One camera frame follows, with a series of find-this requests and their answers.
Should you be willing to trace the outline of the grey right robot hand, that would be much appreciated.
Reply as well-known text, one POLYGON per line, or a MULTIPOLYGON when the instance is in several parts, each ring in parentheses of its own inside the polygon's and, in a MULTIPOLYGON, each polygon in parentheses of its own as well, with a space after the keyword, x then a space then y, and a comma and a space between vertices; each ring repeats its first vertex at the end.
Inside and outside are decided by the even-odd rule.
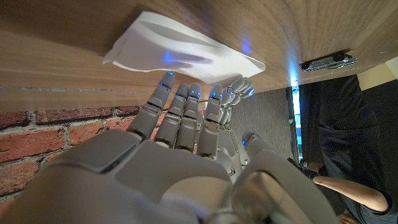
POLYGON ((241 143, 232 183, 216 162, 223 88, 198 112, 200 86, 181 84, 168 112, 164 75, 127 130, 103 132, 48 163, 2 223, 336 223, 333 208, 258 134, 241 143))

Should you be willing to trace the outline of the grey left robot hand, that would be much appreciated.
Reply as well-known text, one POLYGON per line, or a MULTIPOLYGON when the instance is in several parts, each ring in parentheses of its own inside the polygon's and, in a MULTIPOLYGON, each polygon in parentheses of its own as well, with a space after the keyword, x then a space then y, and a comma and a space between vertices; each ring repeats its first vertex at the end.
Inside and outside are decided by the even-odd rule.
POLYGON ((242 173, 239 147, 241 143, 236 137, 236 132, 229 123, 233 106, 236 106, 243 98, 247 98, 253 91, 252 81, 240 76, 223 90, 220 111, 220 131, 218 134, 218 152, 216 162, 223 166, 232 183, 242 173))

